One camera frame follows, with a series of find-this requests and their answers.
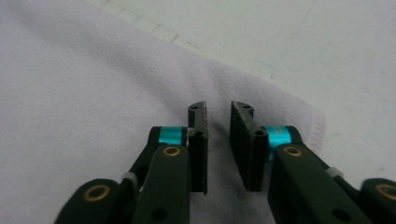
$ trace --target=white cloth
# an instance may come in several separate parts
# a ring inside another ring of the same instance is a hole
[[[191,223],[271,222],[266,192],[245,192],[233,161],[231,100],[314,150],[324,131],[304,101],[77,0],[2,1],[0,71],[1,223],[52,223],[85,182],[119,181],[152,126],[186,126],[203,100],[209,192],[191,195]]]

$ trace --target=white towel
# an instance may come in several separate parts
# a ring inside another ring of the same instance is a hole
[[[228,142],[231,100],[260,125],[293,125],[318,150],[311,105],[227,65],[144,34],[83,1],[0,3],[0,219],[52,223],[95,178],[120,181],[152,126],[186,126],[207,102],[208,194],[191,223],[271,223],[266,192],[245,192]]]

